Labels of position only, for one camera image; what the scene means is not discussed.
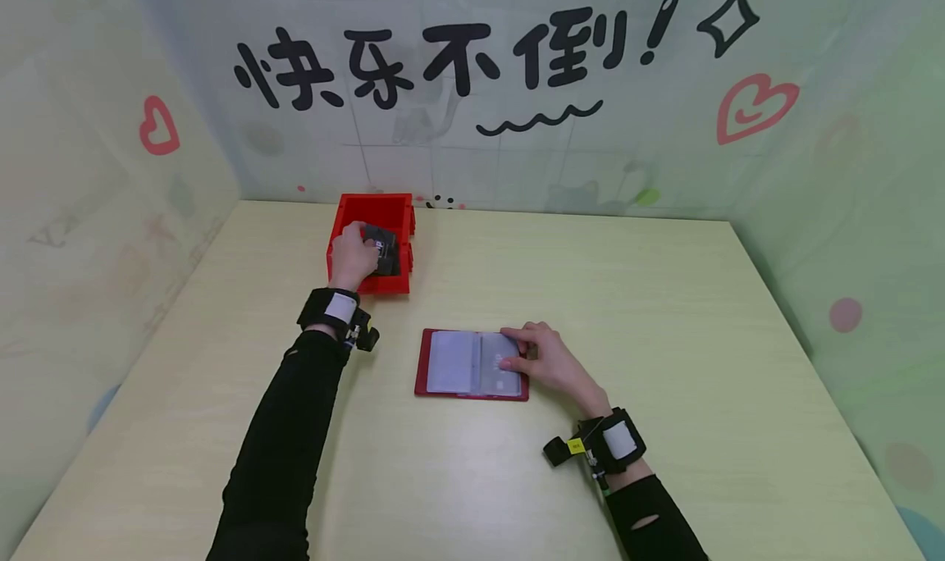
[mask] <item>light wooden table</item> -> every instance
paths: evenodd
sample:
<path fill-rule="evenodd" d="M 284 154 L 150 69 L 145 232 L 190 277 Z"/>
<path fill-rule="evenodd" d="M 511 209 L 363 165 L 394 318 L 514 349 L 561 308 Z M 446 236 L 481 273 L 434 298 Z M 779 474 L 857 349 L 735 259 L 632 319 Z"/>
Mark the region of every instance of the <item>light wooden table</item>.
<path fill-rule="evenodd" d="M 335 207 L 242 202 L 15 561 L 203 559 L 220 491 L 294 320 L 325 281 Z M 571 429 L 526 404 L 420 399 L 421 330 L 547 320 L 632 412 L 715 560 L 920 553 L 732 228 L 418 209 L 412 292 L 367 301 L 309 515 L 314 559 L 620 559 Z"/>

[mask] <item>hand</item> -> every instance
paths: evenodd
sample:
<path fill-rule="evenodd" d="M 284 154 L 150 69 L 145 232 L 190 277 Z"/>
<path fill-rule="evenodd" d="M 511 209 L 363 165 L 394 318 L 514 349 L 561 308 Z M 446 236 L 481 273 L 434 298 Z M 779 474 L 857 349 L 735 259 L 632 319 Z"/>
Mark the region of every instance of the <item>hand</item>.
<path fill-rule="evenodd" d="M 555 389 L 576 402 L 586 417 L 607 417 L 611 414 L 607 393 L 600 388 L 568 346 L 561 341 L 545 321 L 529 321 L 521 330 L 502 327 L 502 335 L 518 342 L 518 351 L 526 353 L 528 345 L 537 346 L 537 360 L 527 358 L 505 358 L 499 367 L 515 370 L 530 376 L 548 388 Z"/>
<path fill-rule="evenodd" d="M 378 249 L 371 239 L 361 239 L 365 223 L 354 221 L 331 240 L 329 288 L 357 292 L 361 282 L 377 269 Z"/>

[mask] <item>yellow tag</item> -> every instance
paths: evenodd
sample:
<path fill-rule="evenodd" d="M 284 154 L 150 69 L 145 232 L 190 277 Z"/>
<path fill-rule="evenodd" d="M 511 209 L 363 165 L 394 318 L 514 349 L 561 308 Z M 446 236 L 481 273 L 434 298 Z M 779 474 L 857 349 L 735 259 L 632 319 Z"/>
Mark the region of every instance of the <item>yellow tag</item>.
<path fill-rule="evenodd" d="M 568 449 L 571 450 L 571 454 L 580 454 L 584 451 L 584 443 L 581 442 L 580 438 L 572 438 L 568 440 Z"/>

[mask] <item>heart drawing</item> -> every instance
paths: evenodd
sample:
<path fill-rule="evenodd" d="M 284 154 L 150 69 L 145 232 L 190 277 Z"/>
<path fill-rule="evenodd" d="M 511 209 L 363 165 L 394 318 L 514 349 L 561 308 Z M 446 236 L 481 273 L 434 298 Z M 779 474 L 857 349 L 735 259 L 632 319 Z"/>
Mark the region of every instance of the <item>heart drawing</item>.
<path fill-rule="evenodd" d="M 748 126 L 745 130 L 729 133 L 728 115 L 732 111 L 732 101 L 742 89 L 751 86 L 758 88 L 758 93 L 755 94 L 755 99 L 752 102 L 752 106 L 758 107 L 761 103 L 764 103 L 776 95 L 783 95 L 784 103 L 777 112 L 775 112 L 769 118 L 758 122 L 757 125 Z M 781 119 L 784 118 L 784 114 L 788 114 L 788 110 L 794 106 L 794 102 L 797 101 L 798 95 L 801 95 L 801 88 L 794 83 L 779 83 L 776 84 L 776 86 L 772 86 L 770 75 L 754 74 L 747 76 L 745 79 L 742 79 L 731 89 L 729 89 L 728 93 L 726 93 L 725 97 L 722 99 L 722 103 L 719 106 L 719 118 L 715 120 L 715 138 L 719 141 L 720 145 L 734 143 L 735 140 L 744 139 L 756 132 L 765 130 L 765 128 L 770 128 L 771 126 L 777 125 L 778 121 L 781 121 Z M 758 120 L 761 117 L 762 112 L 755 112 L 746 116 L 745 110 L 739 108 L 737 112 L 735 112 L 734 119 L 739 125 L 746 125 L 750 124 L 750 122 Z"/>
<path fill-rule="evenodd" d="M 159 143 L 151 140 L 151 134 L 154 134 L 158 129 L 155 113 L 161 114 L 161 120 L 167 126 L 168 139 Z M 141 127 L 138 128 L 138 135 L 141 137 L 141 144 L 151 155 L 167 155 L 180 148 L 180 138 L 176 133 L 176 126 L 174 126 L 174 119 L 171 118 L 170 110 L 167 109 L 167 104 L 156 95 L 149 95 L 148 99 L 144 100 L 144 121 L 141 122 Z"/>

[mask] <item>pink dot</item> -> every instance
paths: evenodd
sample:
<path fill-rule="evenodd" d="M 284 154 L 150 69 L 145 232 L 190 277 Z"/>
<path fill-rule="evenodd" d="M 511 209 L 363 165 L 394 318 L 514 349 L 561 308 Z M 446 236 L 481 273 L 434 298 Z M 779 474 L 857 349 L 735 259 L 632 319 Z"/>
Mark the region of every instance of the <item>pink dot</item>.
<path fill-rule="evenodd" d="M 829 308 L 829 324 L 840 333 L 850 333 L 860 325 L 863 318 L 863 306 L 856 299 L 845 298 L 838 300 Z"/>
<path fill-rule="evenodd" d="M 931 491 L 935 483 L 932 461 L 912 444 L 894 442 L 887 445 L 885 467 L 893 479 L 912 491 Z"/>

